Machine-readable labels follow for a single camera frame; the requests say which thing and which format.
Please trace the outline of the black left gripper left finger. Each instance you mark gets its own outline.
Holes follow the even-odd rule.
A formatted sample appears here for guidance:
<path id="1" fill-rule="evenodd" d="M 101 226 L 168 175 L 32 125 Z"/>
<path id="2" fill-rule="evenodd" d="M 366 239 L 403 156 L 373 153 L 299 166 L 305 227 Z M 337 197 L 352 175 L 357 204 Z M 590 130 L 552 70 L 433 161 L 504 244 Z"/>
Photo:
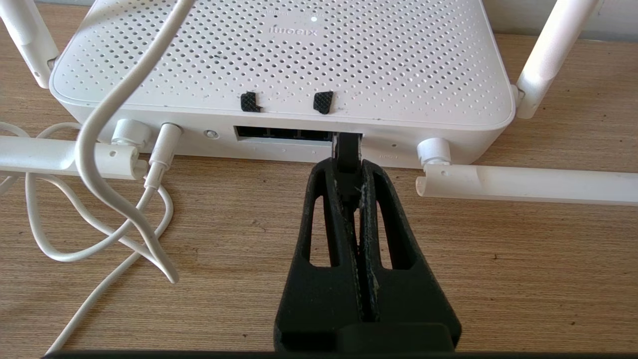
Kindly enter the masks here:
<path id="1" fill-rule="evenodd" d="M 306 187 L 297 245 L 274 322 L 277 352 L 337 352 L 339 330 L 362 319 L 353 211 L 341 194 L 333 159 L 317 163 Z M 329 267 L 310 261 L 317 198 L 323 200 Z"/>

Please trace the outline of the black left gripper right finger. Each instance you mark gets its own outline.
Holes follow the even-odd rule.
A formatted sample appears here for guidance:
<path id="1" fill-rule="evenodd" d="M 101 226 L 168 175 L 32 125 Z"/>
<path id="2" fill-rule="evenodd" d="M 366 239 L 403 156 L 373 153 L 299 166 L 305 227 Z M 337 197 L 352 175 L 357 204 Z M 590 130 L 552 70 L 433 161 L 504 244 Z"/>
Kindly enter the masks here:
<path id="1" fill-rule="evenodd" d="M 387 173 L 363 161 L 360 273 L 367 306 L 358 331 L 369 352 L 453 352 L 461 324 L 413 236 Z"/>

